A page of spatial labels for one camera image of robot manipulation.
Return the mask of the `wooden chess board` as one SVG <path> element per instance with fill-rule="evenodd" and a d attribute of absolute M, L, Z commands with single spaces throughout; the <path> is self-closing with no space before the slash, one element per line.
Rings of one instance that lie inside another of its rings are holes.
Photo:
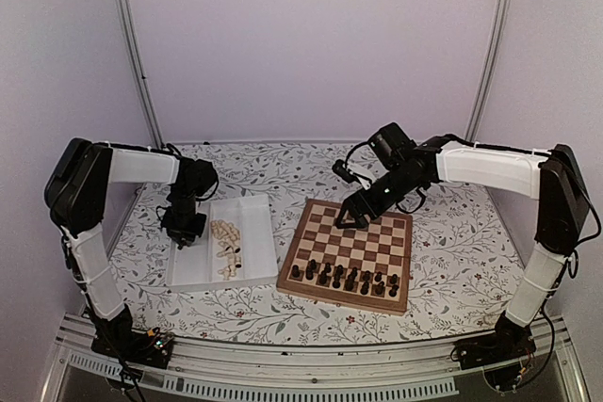
<path fill-rule="evenodd" d="M 331 201 L 310 200 L 306 203 L 301 220 L 280 271 L 276 288 L 279 292 L 296 297 L 338 304 L 348 308 L 381 314 L 402 315 L 408 309 L 413 219 L 409 215 L 388 212 L 372 220 L 365 229 L 337 229 L 334 221 L 341 205 Z M 314 278 L 307 280 L 305 269 L 315 259 L 317 268 Z M 331 272 L 325 274 L 325 263 Z M 292 266 L 297 265 L 301 275 L 291 276 Z M 338 265 L 344 267 L 340 287 L 333 289 L 332 282 Z M 352 291 L 344 289 L 350 271 L 358 268 Z M 371 272 L 366 295 L 360 293 L 365 283 L 365 271 Z M 383 282 L 374 281 L 377 272 L 383 273 Z M 318 283 L 320 274 L 328 279 L 325 285 Z M 398 293 L 389 296 L 393 285 L 389 278 L 397 274 Z M 374 295 L 374 287 L 384 285 L 381 297 Z"/>

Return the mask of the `white plastic compartment tray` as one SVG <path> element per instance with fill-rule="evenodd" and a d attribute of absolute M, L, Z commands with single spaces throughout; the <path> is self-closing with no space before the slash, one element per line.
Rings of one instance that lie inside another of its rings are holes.
<path fill-rule="evenodd" d="M 269 196 L 211 201 L 201 208 L 204 232 L 192 245 L 171 244 L 166 285 L 176 292 L 201 292 L 273 284 L 277 256 Z"/>

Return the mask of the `dark knight chess piece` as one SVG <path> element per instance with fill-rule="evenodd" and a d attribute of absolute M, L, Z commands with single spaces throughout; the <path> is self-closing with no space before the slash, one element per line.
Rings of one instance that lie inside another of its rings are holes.
<path fill-rule="evenodd" d="M 384 292 L 384 285 L 383 284 L 378 284 L 374 287 L 374 295 L 376 297 L 381 297 L 383 295 Z"/>

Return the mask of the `dark rook chess piece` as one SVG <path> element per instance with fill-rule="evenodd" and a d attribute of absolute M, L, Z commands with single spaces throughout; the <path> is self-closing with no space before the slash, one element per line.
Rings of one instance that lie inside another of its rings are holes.
<path fill-rule="evenodd" d="M 389 296 L 395 297 L 398 293 L 398 290 L 399 290 L 399 286 L 397 284 L 394 284 L 389 291 Z"/>

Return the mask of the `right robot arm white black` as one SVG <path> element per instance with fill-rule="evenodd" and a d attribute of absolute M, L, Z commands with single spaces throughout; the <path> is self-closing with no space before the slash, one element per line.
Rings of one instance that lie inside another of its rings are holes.
<path fill-rule="evenodd" d="M 590 199 L 574 151 L 557 144 L 549 150 L 520 149 L 471 142 L 454 134 L 434 136 L 422 143 L 410 139 L 391 122 L 365 141 L 385 169 L 375 177 L 368 169 L 338 159 L 333 172 L 360 189 L 348 196 L 335 225 L 363 229 L 399 205 L 412 191 L 424 199 L 425 190 L 441 183 L 479 185 L 507 192 L 538 204 L 534 246 L 513 297 L 498 318 L 487 341 L 487 352 L 508 360 L 524 343 L 535 316 L 556 292 L 565 274 L 578 269 L 579 245 L 598 238 L 583 235 L 588 217 L 602 224 Z"/>

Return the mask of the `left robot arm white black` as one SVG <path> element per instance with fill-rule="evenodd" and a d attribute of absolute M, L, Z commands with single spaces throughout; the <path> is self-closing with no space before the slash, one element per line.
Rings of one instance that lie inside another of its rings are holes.
<path fill-rule="evenodd" d="M 152 147 L 72 138 L 46 187 L 49 217 L 66 245 L 65 259 L 93 316 L 106 323 L 129 312 L 112 275 L 104 226 L 113 185 L 160 184 L 169 189 L 160 227 L 180 249 L 203 235 L 206 216 L 197 209 L 213 196 L 219 176 L 207 160 Z"/>

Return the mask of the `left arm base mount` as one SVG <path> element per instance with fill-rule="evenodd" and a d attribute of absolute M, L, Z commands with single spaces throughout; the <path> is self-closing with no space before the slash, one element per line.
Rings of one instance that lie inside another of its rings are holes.
<path fill-rule="evenodd" d="M 95 327 L 91 350 L 125 362 L 167 369 L 173 349 L 173 334 L 159 327 L 145 332 L 133 329 L 133 319 L 127 306 L 112 320 L 99 317 L 89 309 Z"/>

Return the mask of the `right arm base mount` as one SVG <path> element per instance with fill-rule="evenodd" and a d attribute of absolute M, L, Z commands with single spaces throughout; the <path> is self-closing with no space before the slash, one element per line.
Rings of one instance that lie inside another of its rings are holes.
<path fill-rule="evenodd" d="M 513 360 L 513 364 L 485 372 L 488 385 L 497 391 L 515 390 L 521 383 L 527 366 L 519 359 L 528 361 L 536 351 L 530 327 L 520 327 L 503 313 L 493 332 L 456 341 L 449 357 L 463 370 Z"/>

